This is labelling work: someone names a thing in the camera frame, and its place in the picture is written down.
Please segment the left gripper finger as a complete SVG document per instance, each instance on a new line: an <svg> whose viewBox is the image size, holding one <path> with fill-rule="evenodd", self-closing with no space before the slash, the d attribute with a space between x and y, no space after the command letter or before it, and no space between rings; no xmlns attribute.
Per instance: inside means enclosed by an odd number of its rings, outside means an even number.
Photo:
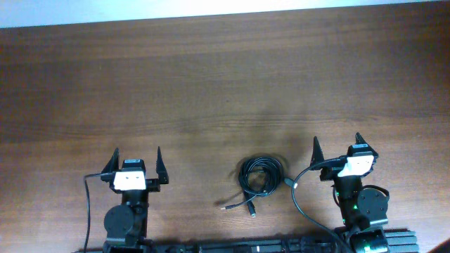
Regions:
<svg viewBox="0 0 450 253"><path fill-rule="evenodd" d="M169 176L167 169L162 159L162 153L160 147L157 148L157 160L156 160L156 172L158 175L158 181L160 184L168 184Z"/></svg>
<svg viewBox="0 0 450 253"><path fill-rule="evenodd" d="M119 170L119 148L116 148L112 154L112 157L101 171L102 181L112 181L115 173Z"/></svg>

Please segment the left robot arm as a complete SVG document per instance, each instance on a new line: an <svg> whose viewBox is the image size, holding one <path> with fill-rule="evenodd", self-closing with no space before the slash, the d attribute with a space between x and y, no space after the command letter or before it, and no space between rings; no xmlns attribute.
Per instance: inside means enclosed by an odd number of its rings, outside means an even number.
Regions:
<svg viewBox="0 0 450 253"><path fill-rule="evenodd" d="M148 179L145 162L142 159L120 162L118 149L101 171L101 180L122 196L121 203L108 210L104 218L107 233L104 252L155 251L153 241L147 238L148 196L169 183L161 150L157 151L155 171L157 178Z"/></svg>

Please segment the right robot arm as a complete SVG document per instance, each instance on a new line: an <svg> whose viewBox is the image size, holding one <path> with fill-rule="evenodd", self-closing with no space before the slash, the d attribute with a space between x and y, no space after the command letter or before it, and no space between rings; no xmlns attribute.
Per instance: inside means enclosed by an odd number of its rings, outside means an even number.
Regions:
<svg viewBox="0 0 450 253"><path fill-rule="evenodd" d="M353 252L389 252L383 226L388 223L390 194L379 186L362 183L378 157L359 133L345 155L329 160L324 158L317 137L313 140L311 168L321 172L321 181L333 182L333 198L344 224L336 233Z"/></svg>

